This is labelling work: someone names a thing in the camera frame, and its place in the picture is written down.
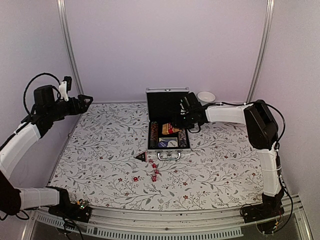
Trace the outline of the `red playing card deck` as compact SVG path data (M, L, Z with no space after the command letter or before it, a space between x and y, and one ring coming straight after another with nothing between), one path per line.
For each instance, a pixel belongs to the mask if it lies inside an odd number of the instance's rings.
M173 127L171 123L165 123L162 125L161 133L163 135L171 135L171 134L178 133L179 131L180 129L177 127Z

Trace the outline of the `aluminium poker case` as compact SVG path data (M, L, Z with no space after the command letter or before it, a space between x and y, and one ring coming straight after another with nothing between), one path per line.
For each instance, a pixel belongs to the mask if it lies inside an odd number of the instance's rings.
M160 161L178 161L191 150L188 132L174 123L183 112L181 100L188 87L149 87L147 152Z

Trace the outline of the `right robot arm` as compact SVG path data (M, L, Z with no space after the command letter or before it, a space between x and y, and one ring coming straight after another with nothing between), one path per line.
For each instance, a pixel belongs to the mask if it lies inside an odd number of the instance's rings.
M236 123L246 126L248 141L258 154L262 177L262 204L245 206L243 214L258 211L262 218L281 213L284 188L281 185L281 162L278 154L281 134L271 113L273 106L264 100L249 103L207 103L202 105L194 93L188 93L180 100L180 110L173 117L173 126L193 129L207 123Z

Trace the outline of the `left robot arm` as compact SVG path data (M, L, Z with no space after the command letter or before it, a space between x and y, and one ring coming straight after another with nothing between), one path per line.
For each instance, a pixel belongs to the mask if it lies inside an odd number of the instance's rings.
M25 153L40 140L54 122L66 116L84 114L93 97L80 94L68 97L68 88L45 85L34 90L34 105L30 116L0 147L0 210L5 216L17 216L25 210L48 207L51 215L70 221L88 223L92 208L84 200L73 203L61 187L18 188L9 179Z

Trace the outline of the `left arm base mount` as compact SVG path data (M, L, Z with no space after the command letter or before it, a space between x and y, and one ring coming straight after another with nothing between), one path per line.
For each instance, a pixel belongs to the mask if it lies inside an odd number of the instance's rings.
M71 202L69 198L60 199L58 205L50 206L48 213L69 220L89 223L92 214L92 208L84 201Z

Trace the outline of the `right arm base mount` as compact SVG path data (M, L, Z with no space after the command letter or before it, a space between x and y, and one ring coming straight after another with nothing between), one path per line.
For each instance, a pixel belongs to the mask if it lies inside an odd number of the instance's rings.
M267 200L260 204L245 204L239 210L245 223L278 217L285 213L281 200Z

